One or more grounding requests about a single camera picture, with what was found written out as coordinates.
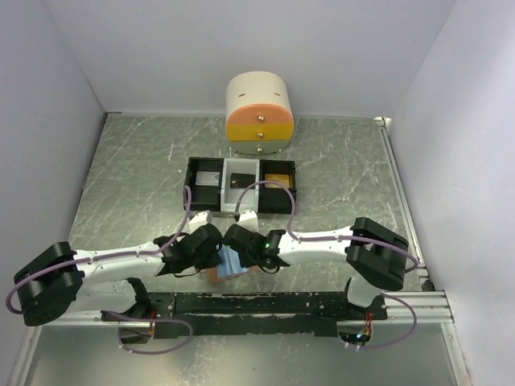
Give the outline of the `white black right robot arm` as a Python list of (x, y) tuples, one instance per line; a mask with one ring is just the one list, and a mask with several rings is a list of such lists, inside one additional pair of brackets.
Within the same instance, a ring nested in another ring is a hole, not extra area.
[(356, 274), (341, 301), (343, 314), (357, 320), (381, 291), (404, 287), (407, 241), (373, 220), (360, 217), (352, 226), (324, 231), (272, 230), (263, 236), (240, 223), (226, 231), (223, 243), (235, 251), (243, 267), (275, 271), (308, 261), (346, 262)]

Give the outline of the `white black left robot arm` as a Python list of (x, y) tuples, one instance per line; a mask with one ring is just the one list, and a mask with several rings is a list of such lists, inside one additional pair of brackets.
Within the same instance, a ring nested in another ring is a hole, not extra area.
[(55, 243), (14, 275), (18, 313), (26, 326), (84, 311), (114, 311), (142, 320), (150, 311), (143, 280), (214, 268), (221, 263), (221, 245), (222, 235), (212, 224), (100, 252), (74, 250), (67, 241)]

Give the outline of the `orange leather card holder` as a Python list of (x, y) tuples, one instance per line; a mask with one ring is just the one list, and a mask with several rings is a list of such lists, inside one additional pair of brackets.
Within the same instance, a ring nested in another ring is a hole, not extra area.
[(221, 263), (217, 267), (202, 270), (202, 274), (205, 275), (210, 283), (240, 277), (250, 273), (252, 270), (251, 268), (243, 267), (238, 253), (225, 245), (222, 246), (218, 255), (221, 258)]

